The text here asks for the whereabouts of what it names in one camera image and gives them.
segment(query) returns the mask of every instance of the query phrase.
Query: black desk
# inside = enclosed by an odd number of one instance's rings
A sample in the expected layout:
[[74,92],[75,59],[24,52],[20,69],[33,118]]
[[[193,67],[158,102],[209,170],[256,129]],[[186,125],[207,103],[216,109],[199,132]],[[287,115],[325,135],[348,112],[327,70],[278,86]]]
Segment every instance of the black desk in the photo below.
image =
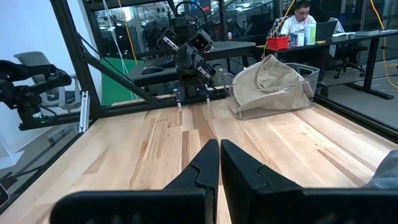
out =
[[[248,55],[251,49],[255,46],[256,44],[254,42],[214,42],[213,48],[202,56],[207,62],[211,60],[242,56],[243,65],[248,67]],[[148,62],[142,65],[135,65],[134,68],[129,71],[128,77],[134,81],[137,86],[148,86],[178,80],[177,70],[175,68],[166,68],[162,72],[141,75],[142,69],[150,64],[151,63]]]
[[[377,57],[377,48],[379,47],[379,39],[381,37],[387,37],[387,36],[392,36],[392,35],[398,35],[398,32],[383,32],[380,34],[376,34],[376,35],[368,35],[368,36],[355,36],[354,38],[348,40],[346,38],[346,36],[340,36],[340,37],[333,37],[332,40],[330,42],[326,42],[324,44],[315,44],[315,45],[308,45],[308,46],[303,46],[303,47],[290,47],[287,49],[282,49],[282,50],[269,50],[267,49],[267,51],[269,52],[273,52],[273,53],[282,53],[282,52],[292,52],[292,51],[296,51],[296,50],[305,50],[305,49],[313,49],[313,48],[323,48],[323,49],[328,49],[327,47],[331,46],[331,45],[339,45],[339,44],[354,44],[354,43],[358,43],[360,41],[364,41],[364,40],[371,40],[371,45],[369,48],[369,55],[368,55],[368,61],[366,63],[366,72],[365,72],[365,80],[364,80],[364,85],[360,86],[354,83],[349,83],[346,84],[346,86],[349,86],[351,88],[357,89],[357,90],[361,90],[364,91],[366,93],[375,95],[375,96],[379,96],[381,98],[390,100],[393,99],[394,96],[390,95],[390,94],[386,94],[386,93],[382,93],[380,91],[377,90],[372,90],[372,80],[373,80],[373,72],[374,72],[374,64],[376,63],[376,57]],[[325,72],[326,69],[326,61],[323,64],[322,68],[319,68],[320,71],[320,77],[322,73]]]

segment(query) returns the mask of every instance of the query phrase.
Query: wooden tabletop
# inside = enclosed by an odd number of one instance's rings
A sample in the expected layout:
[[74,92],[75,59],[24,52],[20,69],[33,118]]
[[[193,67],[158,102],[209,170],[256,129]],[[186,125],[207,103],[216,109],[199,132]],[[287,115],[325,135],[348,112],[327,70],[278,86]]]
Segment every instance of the wooden tabletop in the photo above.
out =
[[[226,100],[105,118],[37,179],[0,223],[48,223],[52,205],[76,191],[162,189],[213,138],[230,139],[306,187],[360,187],[396,148],[319,105],[246,121],[235,119]],[[230,223],[222,185],[218,201],[218,223]]]

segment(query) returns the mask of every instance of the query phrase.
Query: laptop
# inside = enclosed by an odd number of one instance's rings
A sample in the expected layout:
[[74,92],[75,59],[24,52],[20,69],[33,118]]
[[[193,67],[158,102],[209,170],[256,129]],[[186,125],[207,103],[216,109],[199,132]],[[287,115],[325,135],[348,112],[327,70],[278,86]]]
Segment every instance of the laptop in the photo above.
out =
[[337,21],[317,23],[317,34],[315,41],[331,41],[331,37],[335,32]]

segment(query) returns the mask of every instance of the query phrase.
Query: red basket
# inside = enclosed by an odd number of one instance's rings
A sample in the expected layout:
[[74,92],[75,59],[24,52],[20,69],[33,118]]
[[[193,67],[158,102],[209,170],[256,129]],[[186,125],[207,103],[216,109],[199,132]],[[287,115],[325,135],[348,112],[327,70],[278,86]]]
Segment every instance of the red basket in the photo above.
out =
[[280,50],[289,47],[289,37],[269,37],[267,48],[270,50]]

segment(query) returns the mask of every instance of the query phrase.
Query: desk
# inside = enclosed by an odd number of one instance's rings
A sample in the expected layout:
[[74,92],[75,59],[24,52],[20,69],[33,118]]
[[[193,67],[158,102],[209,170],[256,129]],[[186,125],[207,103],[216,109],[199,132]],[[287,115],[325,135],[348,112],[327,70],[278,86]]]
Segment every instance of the desk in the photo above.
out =
[[[253,42],[214,42],[213,48],[208,53],[204,53],[203,58],[209,62],[211,60],[242,56],[243,65],[248,67],[248,55],[255,46],[256,44]],[[178,76],[176,75],[177,69],[175,68],[166,68],[162,72],[141,75],[142,69],[150,64],[149,62],[143,65],[135,65],[129,71],[128,77],[134,81],[137,86],[148,86],[178,80]]]
[[[104,118],[0,215],[0,223],[47,223],[52,205],[76,191],[161,189],[212,138],[230,139],[306,187],[362,186],[397,147],[319,105],[246,121],[233,117],[226,100],[184,106],[182,112]],[[230,223],[221,179],[218,223]]]
[[[386,94],[380,91],[376,91],[376,90],[372,90],[372,80],[373,80],[373,72],[374,72],[374,64],[376,63],[376,57],[377,57],[377,48],[379,47],[379,39],[381,37],[387,37],[387,36],[392,36],[392,35],[398,35],[398,32],[384,32],[384,33],[380,33],[377,35],[368,35],[368,36],[355,36],[354,38],[348,40],[345,36],[340,36],[340,37],[333,37],[332,40],[330,42],[326,42],[324,44],[315,44],[315,45],[308,45],[308,46],[304,46],[304,47],[291,47],[289,46],[289,48],[287,49],[281,49],[281,50],[269,50],[272,53],[282,53],[282,52],[292,52],[292,51],[297,51],[297,50],[305,50],[305,49],[313,49],[313,48],[317,48],[317,47],[329,47],[331,45],[339,45],[339,44],[354,44],[354,43],[358,43],[360,41],[364,41],[364,40],[371,40],[371,45],[369,48],[369,55],[368,55],[368,61],[366,63],[366,72],[365,72],[365,80],[364,80],[364,85],[363,86],[359,86],[357,84],[354,83],[349,83],[347,84],[347,86],[351,87],[351,88],[355,88],[357,90],[361,90],[364,91],[366,93],[370,93],[372,95],[375,96],[379,96],[381,98],[385,98],[385,99],[393,99],[394,97],[390,94]],[[322,77],[322,73],[325,72],[325,68],[326,68],[326,63],[325,62],[323,64],[322,68],[320,71],[320,77]]]

